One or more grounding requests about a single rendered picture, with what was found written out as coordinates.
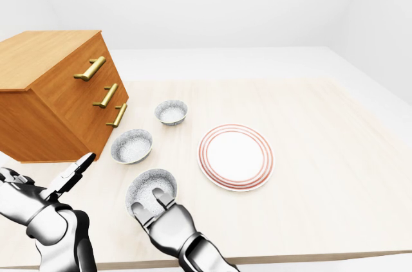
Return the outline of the wooden cabinet drawer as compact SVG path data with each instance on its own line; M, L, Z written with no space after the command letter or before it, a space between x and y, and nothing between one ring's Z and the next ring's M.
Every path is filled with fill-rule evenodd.
M106 122L126 98L100 32L38 79L33 90L70 122L95 118Z
M93 106L93 102L100 102L107 93L105 86L118 84L118 89L106 108ZM71 113L71 122L74 133L82 140L88 151L99 155L106 145L113 130L106 122L113 122L118 111L117 105L127 102L128 95L122 80L117 74L95 75L90 81L79 81L82 94L77 98Z
M73 132L93 143L111 132L128 95L108 52L71 59L60 67L43 93Z

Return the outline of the white plate with red rings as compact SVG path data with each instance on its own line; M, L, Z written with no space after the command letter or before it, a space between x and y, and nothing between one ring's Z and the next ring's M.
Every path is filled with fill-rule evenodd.
M253 128L238 123L210 129L198 144L197 159L207 179L235 192L263 186L276 164L269 141Z

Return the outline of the patterned grey bowl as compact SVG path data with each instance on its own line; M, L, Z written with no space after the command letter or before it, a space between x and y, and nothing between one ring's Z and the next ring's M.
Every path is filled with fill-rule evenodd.
M154 110L156 118L167 126L175 126L182 123L187 116L188 107L181 100L166 100Z
M153 137L143 129L132 129L121 134L111 146L111 157L121 164L143 161L153 147Z
M131 217L134 217L132 204L139 202L146 210L157 216L163 211L153 195L153 189L161 188L173 197L177 195L177 183L174 176L167 170L156 168L141 173L130 184L126 192L126 208Z

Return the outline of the wooden cabinet with drawers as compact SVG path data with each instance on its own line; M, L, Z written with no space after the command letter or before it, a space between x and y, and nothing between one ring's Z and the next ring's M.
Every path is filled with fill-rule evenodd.
M26 163L75 161L90 152L33 85L98 32L26 31L0 42L1 152Z

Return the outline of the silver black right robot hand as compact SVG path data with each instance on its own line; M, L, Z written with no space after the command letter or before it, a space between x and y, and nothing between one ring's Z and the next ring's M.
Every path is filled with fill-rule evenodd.
M141 203L135 202L131 205L133 215L157 249L177 258L186 242L198 234L193 218L184 206L176 203L174 197L162 189L155 188L153 195L163 208L161 214L155 216Z

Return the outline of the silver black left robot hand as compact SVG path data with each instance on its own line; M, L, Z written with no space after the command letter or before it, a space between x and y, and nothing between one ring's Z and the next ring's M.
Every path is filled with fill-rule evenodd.
M58 174L46 188L36 186L35 181L18 172L0 167L0 214L13 222L28 226L44 208L56 203L82 178L82 173L95 160L89 152Z

